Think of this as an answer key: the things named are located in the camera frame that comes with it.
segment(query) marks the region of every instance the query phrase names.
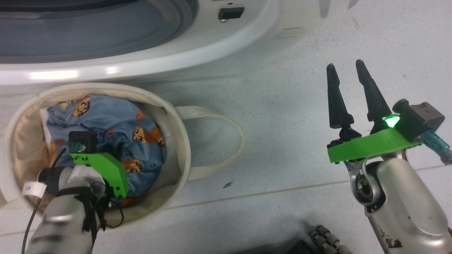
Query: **green plastic mount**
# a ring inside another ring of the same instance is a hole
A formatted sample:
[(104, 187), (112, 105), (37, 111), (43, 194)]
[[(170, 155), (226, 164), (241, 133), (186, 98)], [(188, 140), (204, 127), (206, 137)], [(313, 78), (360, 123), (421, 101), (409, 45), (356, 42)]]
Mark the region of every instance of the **green plastic mount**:
[(75, 164), (89, 164), (110, 184), (113, 188), (114, 196), (125, 198), (129, 192), (126, 170), (109, 153), (80, 154), (71, 153)]
[(389, 128), (369, 136), (353, 139), (328, 149), (332, 163), (382, 155), (404, 148), (421, 145), (407, 141), (396, 129)]

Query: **glowing green led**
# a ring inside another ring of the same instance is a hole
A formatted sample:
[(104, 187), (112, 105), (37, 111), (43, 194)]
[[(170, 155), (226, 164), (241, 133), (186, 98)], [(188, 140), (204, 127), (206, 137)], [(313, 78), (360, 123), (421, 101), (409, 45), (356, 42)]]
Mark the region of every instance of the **glowing green led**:
[(394, 128), (396, 124), (399, 122), (400, 116), (398, 115), (390, 115), (386, 117), (385, 122), (388, 125), (389, 128)]

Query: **blue fabric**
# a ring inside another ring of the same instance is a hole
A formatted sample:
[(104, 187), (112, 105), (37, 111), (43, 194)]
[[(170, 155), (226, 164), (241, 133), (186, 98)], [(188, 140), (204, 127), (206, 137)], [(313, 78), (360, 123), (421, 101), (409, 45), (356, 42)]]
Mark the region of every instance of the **blue fabric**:
[(159, 176), (166, 158), (165, 142), (156, 124), (136, 104), (123, 98), (89, 94), (82, 100), (51, 106), (47, 111), (47, 127), (56, 154), (67, 149), (58, 166), (74, 166), (68, 152), (69, 132), (91, 131), (97, 133), (98, 151), (122, 143), (121, 163), (127, 172), (128, 197), (144, 195)]

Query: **basket handle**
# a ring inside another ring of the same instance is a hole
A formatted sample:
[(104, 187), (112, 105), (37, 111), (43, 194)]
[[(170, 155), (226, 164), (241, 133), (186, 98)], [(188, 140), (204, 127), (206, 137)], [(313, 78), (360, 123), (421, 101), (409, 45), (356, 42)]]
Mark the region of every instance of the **basket handle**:
[(197, 167), (190, 167), (190, 172), (188, 174), (188, 181), (197, 180), (201, 178), (205, 178), (208, 176), (212, 176), (224, 168), (231, 165), (237, 157), (243, 152), (243, 148), (246, 143), (246, 133), (245, 130), (238, 124), (236, 121), (232, 120), (231, 118), (220, 115), (208, 108), (202, 108), (202, 107), (195, 107), (195, 106), (185, 106), (185, 107), (176, 107), (176, 111), (179, 114), (180, 118), (182, 120), (187, 119), (193, 119), (193, 118), (202, 118), (202, 117), (215, 117), (215, 118), (221, 118), (234, 126), (234, 128), (237, 130), (240, 136), (240, 143), (239, 148), (237, 152), (229, 159), (222, 161), (220, 163), (206, 165), (206, 166), (197, 166)]

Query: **black strap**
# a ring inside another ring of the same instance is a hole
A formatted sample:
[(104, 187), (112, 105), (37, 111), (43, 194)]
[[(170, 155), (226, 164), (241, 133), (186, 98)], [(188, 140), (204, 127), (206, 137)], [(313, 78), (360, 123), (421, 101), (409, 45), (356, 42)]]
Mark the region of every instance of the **black strap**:
[(97, 238), (97, 223), (96, 223), (96, 213), (95, 213), (95, 205), (97, 202), (96, 196), (91, 192), (91, 187), (71, 187), (65, 188), (58, 192), (56, 197), (65, 196), (65, 195), (76, 195), (75, 199), (80, 201), (85, 208), (85, 220), (83, 221), (84, 231), (91, 231), (91, 238), (94, 241)]

